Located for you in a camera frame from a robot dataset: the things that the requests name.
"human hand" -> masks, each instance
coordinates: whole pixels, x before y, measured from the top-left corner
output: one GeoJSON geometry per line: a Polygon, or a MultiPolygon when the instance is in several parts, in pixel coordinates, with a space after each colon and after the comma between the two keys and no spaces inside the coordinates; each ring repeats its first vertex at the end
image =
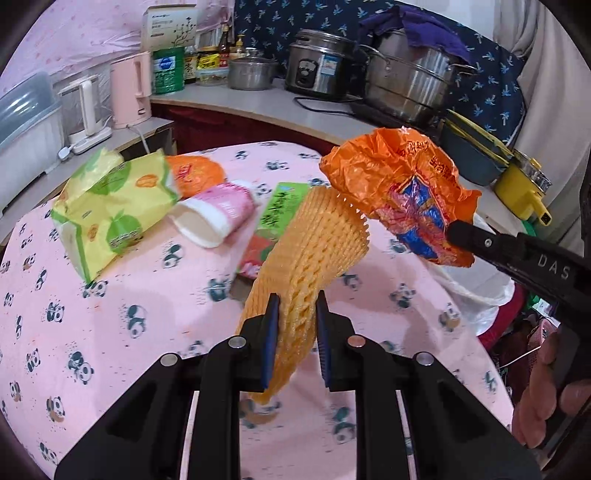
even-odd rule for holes
{"type": "MultiPolygon", "coordinates": [[[[546,420],[556,409],[556,386],[551,364],[558,350],[558,332],[552,333],[538,351],[530,384],[513,411],[511,430],[515,438],[529,448],[537,447],[546,436],[546,420]]],[[[567,385],[558,406],[569,416],[575,416],[591,396],[591,379],[580,380],[567,385]]]]}

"white kettle base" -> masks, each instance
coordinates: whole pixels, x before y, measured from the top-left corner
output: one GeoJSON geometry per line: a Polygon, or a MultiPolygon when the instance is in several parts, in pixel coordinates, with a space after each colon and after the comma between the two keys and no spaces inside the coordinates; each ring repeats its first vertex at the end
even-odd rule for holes
{"type": "Polygon", "coordinates": [[[84,153],[89,148],[92,148],[96,144],[101,143],[102,141],[106,140],[107,138],[109,138],[113,134],[113,131],[111,130],[111,127],[103,127],[98,133],[92,135],[91,137],[84,136],[82,139],[80,139],[80,137],[79,137],[80,133],[73,134],[68,137],[68,140],[70,140],[70,142],[73,144],[72,151],[76,155],[80,155],[81,153],[84,153]]]}

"pink paper cup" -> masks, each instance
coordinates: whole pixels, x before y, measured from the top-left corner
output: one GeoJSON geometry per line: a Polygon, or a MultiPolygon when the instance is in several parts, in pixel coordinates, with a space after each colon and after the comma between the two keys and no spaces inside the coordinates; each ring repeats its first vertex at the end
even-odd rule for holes
{"type": "Polygon", "coordinates": [[[228,181],[178,202],[168,215],[193,243],[215,248],[252,215],[255,199],[250,183],[228,181]]]}

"kitchen counter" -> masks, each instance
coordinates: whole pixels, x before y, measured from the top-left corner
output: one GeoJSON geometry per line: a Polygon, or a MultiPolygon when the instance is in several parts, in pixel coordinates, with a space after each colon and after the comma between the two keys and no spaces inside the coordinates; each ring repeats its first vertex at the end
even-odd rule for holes
{"type": "MultiPolygon", "coordinates": [[[[375,126],[346,115],[310,112],[297,105],[295,93],[283,88],[282,80],[275,80],[273,88],[259,92],[232,90],[225,85],[187,85],[180,92],[154,95],[152,103],[199,108],[230,115],[239,115],[340,145],[349,138],[370,133],[375,126]]],[[[330,102],[309,102],[315,109],[345,110],[348,107],[330,102]]],[[[516,235],[524,232],[521,221],[513,215],[488,187],[479,187],[460,178],[461,184],[478,189],[482,197],[478,203],[478,214],[491,227],[502,233],[516,235]]]]}
{"type": "MultiPolygon", "coordinates": [[[[152,117],[134,128],[147,138],[166,128],[171,128],[173,123],[170,120],[152,117]]],[[[42,174],[19,193],[4,210],[4,215],[0,218],[0,245],[6,245],[12,229],[26,213],[57,195],[78,167],[84,165],[95,152],[103,148],[120,152],[140,141],[140,136],[129,128],[113,129],[111,137],[104,142],[83,154],[70,156],[48,174],[42,174]]]]}

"yellow pot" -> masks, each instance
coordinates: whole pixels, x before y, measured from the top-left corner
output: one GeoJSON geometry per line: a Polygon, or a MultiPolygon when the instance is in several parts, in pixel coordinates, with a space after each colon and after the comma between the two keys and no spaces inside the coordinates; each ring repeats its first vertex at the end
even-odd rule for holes
{"type": "Polygon", "coordinates": [[[535,212],[540,223],[548,226],[552,216],[542,203],[542,198],[552,183],[533,158],[518,150],[514,150],[513,154],[515,161],[496,182],[495,193],[516,217],[527,220],[535,212]]]}

